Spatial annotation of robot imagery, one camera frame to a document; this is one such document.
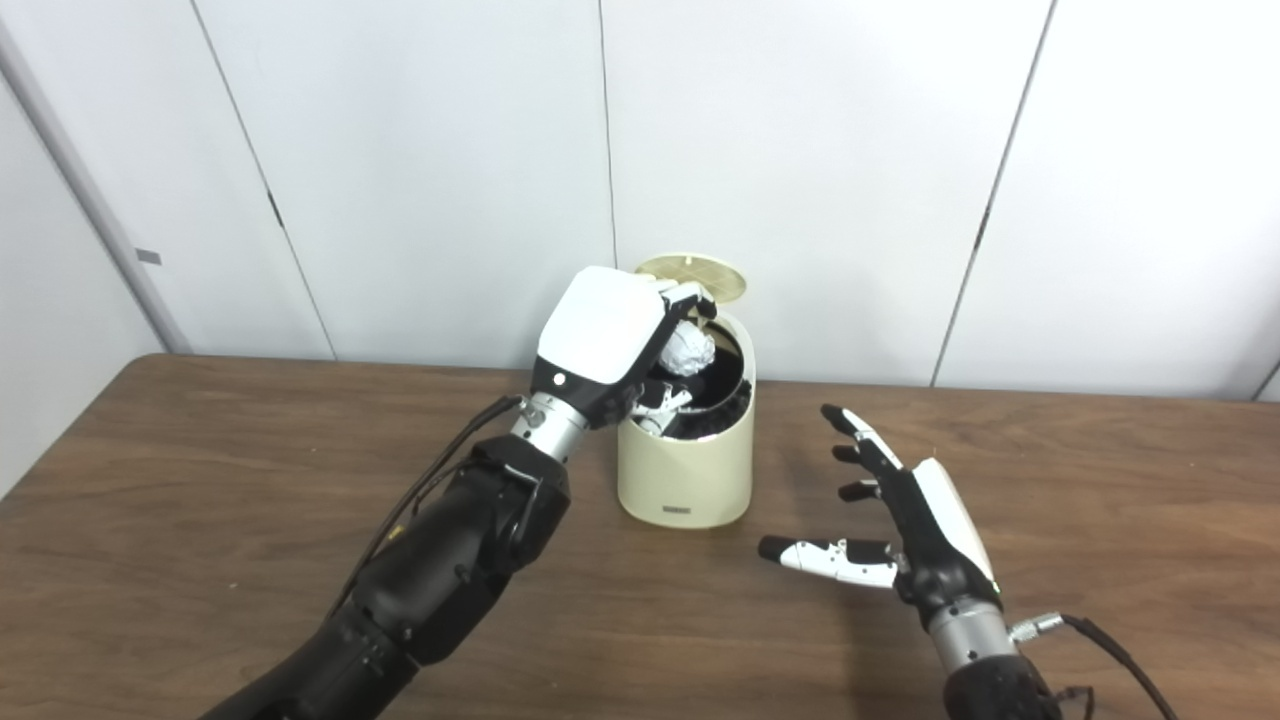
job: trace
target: robotic hand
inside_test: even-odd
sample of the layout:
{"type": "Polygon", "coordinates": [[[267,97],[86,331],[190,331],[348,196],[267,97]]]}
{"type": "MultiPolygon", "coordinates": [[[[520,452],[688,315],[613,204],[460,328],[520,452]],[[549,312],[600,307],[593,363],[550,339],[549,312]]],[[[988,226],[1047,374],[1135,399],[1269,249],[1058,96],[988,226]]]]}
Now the robotic hand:
{"type": "Polygon", "coordinates": [[[822,414],[855,442],[833,447],[836,460],[874,477],[841,487],[840,498],[882,500],[902,550],[893,552],[883,541],[768,536],[760,539],[760,556],[844,583],[895,589],[933,638],[947,673],[943,702],[952,720],[1061,720],[1057,701],[1016,643],[1062,625],[1062,616],[1006,628],[987,551],[942,464],[931,457],[909,470],[858,415],[833,405],[822,414]]]}
{"type": "Polygon", "coordinates": [[[581,436],[628,415],[669,413],[698,393],[692,379],[646,378],[695,310],[716,316],[699,283],[580,272],[543,328],[531,397],[499,400],[472,420],[393,510],[316,633],[204,719],[380,715],[420,667],[448,657],[511,577],[541,553],[568,509],[564,464],[581,436]],[[509,434],[477,442],[436,473],[468,434],[517,405],[509,434]],[[447,474],[440,498],[416,512],[447,474]],[[410,503],[412,519],[397,525],[410,503]]]}

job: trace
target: robot finger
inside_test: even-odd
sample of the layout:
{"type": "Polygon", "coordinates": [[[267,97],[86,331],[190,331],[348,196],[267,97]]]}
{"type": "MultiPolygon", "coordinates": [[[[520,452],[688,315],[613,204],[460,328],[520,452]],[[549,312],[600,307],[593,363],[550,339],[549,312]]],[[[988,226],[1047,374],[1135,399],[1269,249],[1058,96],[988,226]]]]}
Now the robot finger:
{"type": "Polygon", "coordinates": [[[760,557],[785,568],[831,578],[841,583],[892,588],[897,564],[890,546],[879,541],[760,538],[760,557]]]}

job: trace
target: trash can lid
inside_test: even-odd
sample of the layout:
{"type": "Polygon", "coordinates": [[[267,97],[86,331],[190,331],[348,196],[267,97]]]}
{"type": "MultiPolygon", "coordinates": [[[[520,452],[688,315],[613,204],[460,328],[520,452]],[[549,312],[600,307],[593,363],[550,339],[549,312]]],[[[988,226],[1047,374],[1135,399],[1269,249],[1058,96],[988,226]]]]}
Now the trash can lid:
{"type": "Polygon", "coordinates": [[[676,282],[698,281],[718,305],[732,302],[746,292],[746,278],[723,260],[696,252],[671,252],[640,263],[636,273],[676,282]]]}

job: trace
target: black cable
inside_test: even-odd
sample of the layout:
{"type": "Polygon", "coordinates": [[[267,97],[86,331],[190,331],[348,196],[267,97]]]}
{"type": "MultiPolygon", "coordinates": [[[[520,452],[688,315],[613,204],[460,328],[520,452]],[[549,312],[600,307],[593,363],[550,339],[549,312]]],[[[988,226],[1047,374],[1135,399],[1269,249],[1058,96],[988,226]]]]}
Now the black cable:
{"type": "Polygon", "coordinates": [[[1064,700],[1075,700],[1082,694],[1084,696],[1084,716],[1080,717],[1080,720],[1093,720],[1093,706],[1094,706],[1093,685],[1084,685],[1084,687],[1071,685],[1055,694],[1053,700],[1056,702],[1062,702],[1064,700]]]}
{"type": "Polygon", "coordinates": [[[426,484],[422,486],[422,489],[419,491],[417,497],[413,498],[413,507],[410,509],[408,516],[417,518],[417,511],[419,509],[422,507],[422,501],[426,500],[426,496],[431,495],[431,491],[435,489],[435,486],[440,484],[440,480],[443,480],[444,478],[453,475],[454,473],[468,465],[471,465],[471,459],[463,457],[462,460],[458,460],[453,465],[449,465],[448,468],[436,473],[434,478],[431,478],[430,480],[426,482],[426,484]]]}
{"type": "Polygon", "coordinates": [[[422,492],[422,488],[428,483],[430,483],[433,478],[436,477],[436,474],[440,471],[440,468],[443,468],[444,464],[449,461],[449,457],[453,457],[453,454],[457,452],[458,448],[462,447],[462,443],[465,443],[467,438],[471,437],[476,430],[485,427],[494,418],[502,415],[503,413],[511,410],[512,407],[520,405],[521,402],[524,402],[524,398],[520,397],[518,395],[507,395],[498,398],[497,401],[494,401],[493,405],[481,410],[480,414],[477,414],[475,418],[471,418],[471,421],[467,423],[466,427],[462,428],[462,430],[452,441],[449,441],[449,445],[444,447],[444,451],[440,452],[439,456],[436,456],[436,459],[431,462],[430,468],[428,468],[426,471],[419,475],[417,480],[415,480],[413,484],[410,486],[408,492],[406,492],[404,496],[396,502],[396,506],[392,507],[392,511],[387,515],[387,519],[384,519],[383,524],[378,527],[378,530],[374,533],[372,539],[369,541],[369,546],[365,547],[365,551],[362,553],[360,553],[360,560],[356,561],[356,566],[351,570],[351,575],[347,577],[347,582],[342,584],[342,591],[338,592],[338,598],[333,602],[333,606],[329,607],[329,612],[325,614],[325,619],[337,615],[338,610],[342,609],[342,605],[347,602],[347,598],[351,596],[352,588],[356,587],[356,578],[360,575],[360,571],[365,569],[365,565],[369,564],[369,560],[372,559],[374,553],[378,552],[378,548],[381,547],[383,541],[387,538],[387,534],[392,530],[392,528],[396,527],[396,521],[399,520],[399,516],[404,514],[404,509],[408,507],[408,505],[413,502],[413,500],[419,496],[419,493],[422,492]]]}
{"type": "Polygon", "coordinates": [[[1116,662],[1124,665],[1125,670],[1129,670],[1134,679],[1138,680],[1138,684],[1142,685],[1142,689],[1147,691],[1151,701],[1156,703],[1157,708],[1160,708],[1160,715],[1165,720],[1178,720],[1178,714],[1174,712],[1172,707],[1169,707],[1169,701],[1166,701],[1165,696],[1160,693],[1158,688],[1156,688],[1156,683],[1151,682],[1151,678],[1142,671],[1142,667],[1134,662],[1129,652],[1120,643],[1117,643],[1115,638],[1108,635],[1102,628],[1094,625],[1088,618],[1062,615],[1062,621],[1075,628],[1075,632],[1097,643],[1098,647],[1107,652],[1107,655],[1115,657],[1116,662]]]}

